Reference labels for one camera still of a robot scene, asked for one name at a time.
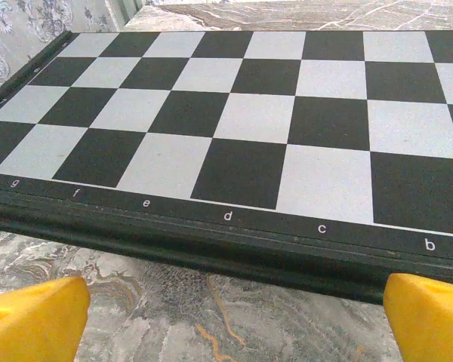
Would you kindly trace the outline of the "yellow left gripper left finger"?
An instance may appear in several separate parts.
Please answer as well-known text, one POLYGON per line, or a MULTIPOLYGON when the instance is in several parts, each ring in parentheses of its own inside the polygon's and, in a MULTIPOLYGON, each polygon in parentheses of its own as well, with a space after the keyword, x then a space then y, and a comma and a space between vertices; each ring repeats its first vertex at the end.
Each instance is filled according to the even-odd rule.
POLYGON ((73 361, 89 305, 80 277, 0 294, 0 361, 73 361))

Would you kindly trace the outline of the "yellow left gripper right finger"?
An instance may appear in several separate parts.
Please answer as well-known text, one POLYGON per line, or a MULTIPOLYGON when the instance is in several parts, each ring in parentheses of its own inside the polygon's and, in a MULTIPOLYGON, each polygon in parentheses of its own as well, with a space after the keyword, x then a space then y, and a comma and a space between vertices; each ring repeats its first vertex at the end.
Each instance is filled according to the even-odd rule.
POLYGON ((383 307, 404 361, 453 361, 453 284, 393 273, 383 307))

